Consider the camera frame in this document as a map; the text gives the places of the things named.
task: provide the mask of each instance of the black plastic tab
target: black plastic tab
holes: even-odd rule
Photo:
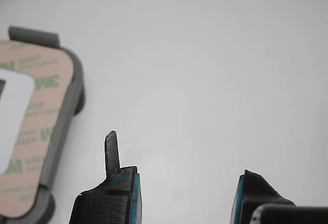
[[[56,33],[48,33],[34,29],[10,26],[8,29],[8,34],[11,40],[56,49],[60,48],[59,36]]]

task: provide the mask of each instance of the tan adhesive backing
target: tan adhesive backing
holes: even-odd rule
[[[34,204],[52,131],[74,69],[63,51],[1,40],[0,68],[29,74],[35,81],[11,162],[0,176],[0,215],[13,218],[28,213]]]

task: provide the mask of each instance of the black plastic piece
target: black plastic piece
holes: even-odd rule
[[[324,224],[328,223],[328,208],[266,204],[256,209],[250,223]]]
[[[241,224],[249,224],[253,212],[265,203],[295,204],[278,194],[259,174],[245,170],[241,209]]]
[[[42,32],[34,29],[21,27],[9,27],[9,38],[11,40],[46,46],[51,48],[60,48],[59,36],[56,33]]]
[[[80,94],[80,98],[78,100],[74,115],[77,115],[78,113],[80,113],[84,107],[84,105],[86,104],[86,93],[84,91],[84,87],[82,88],[81,94]]]
[[[105,164],[105,181],[78,195],[69,224],[130,224],[135,190],[138,190],[140,200],[139,210],[137,208],[140,219],[133,223],[141,223],[140,185],[135,184],[136,180],[139,182],[139,175],[135,166],[120,168],[115,131],[105,139]]]

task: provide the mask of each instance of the blue trim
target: blue trim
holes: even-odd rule
[[[244,176],[242,175],[240,177],[238,193],[237,193],[238,195],[237,195],[236,214],[235,214],[235,223],[234,224],[240,223],[243,187],[244,187]]]
[[[132,197],[132,212],[131,212],[131,224],[135,224],[137,216],[137,202],[139,192],[139,174],[134,177],[133,197]]]

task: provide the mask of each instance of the gray plastic part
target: gray plastic part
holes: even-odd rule
[[[9,38],[25,43],[31,43],[51,48],[60,48],[59,36],[55,33],[37,31],[33,29],[10,26],[8,29]]]
[[[0,224],[45,224],[48,223],[48,221],[51,219],[55,210],[55,201],[51,194],[51,188],[56,176],[67,132],[71,120],[76,114],[75,111],[77,109],[81,110],[84,104],[85,94],[83,68],[78,57],[73,52],[66,48],[59,47],[59,38],[54,36],[56,34],[48,34],[46,32],[16,27],[10,27],[9,32],[12,32],[14,35],[11,35],[10,39],[32,44],[35,44],[36,42],[39,42],[45,38],[50,43],[50,45],[45,45],[45,42],[39,45],[46,47],[52,47],[52,44],[58,40],[58,49],[63,50],[72,59],[74,66],[72,82],[67,88],[63,106],[60,110],[58,121],[54,128],[49,144],[48,154],[47,158],[45,159],[34,206],[26,215],[20,218],[5,218],[0,216]],[[78,107],[78,105],[81,104],[81,99],[83,99],[82,106]]]

